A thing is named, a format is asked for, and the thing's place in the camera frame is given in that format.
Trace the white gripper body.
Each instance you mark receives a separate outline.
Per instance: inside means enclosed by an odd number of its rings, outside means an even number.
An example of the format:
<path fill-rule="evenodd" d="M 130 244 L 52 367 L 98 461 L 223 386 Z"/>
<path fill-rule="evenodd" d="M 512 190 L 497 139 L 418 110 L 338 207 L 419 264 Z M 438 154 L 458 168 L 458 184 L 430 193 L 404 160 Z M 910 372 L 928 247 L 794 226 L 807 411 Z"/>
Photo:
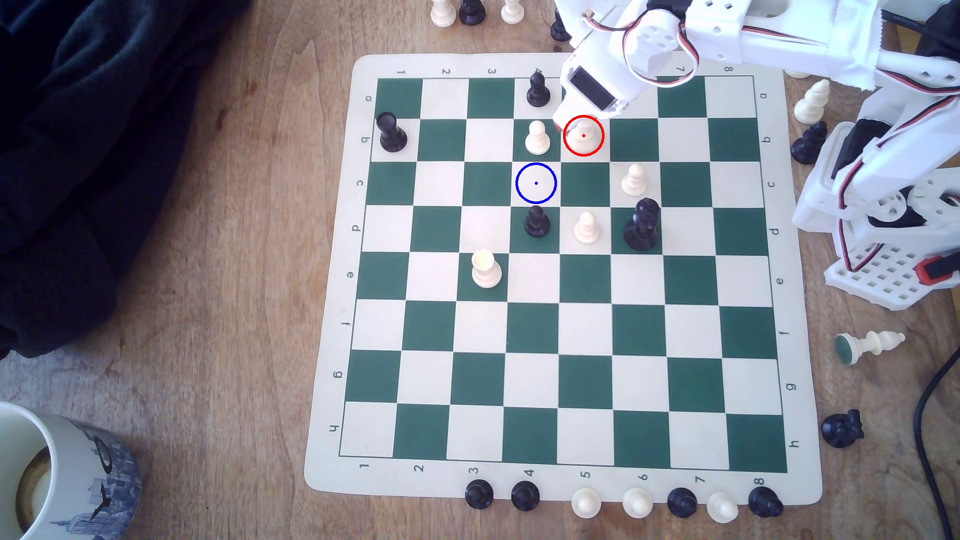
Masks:
<path fill-rule="evenodd" d="M 561 68 L 570 92 L 641 92 L 679 48 L 681 20 L 646 1 L 557 1 L 574 52 Z"/>

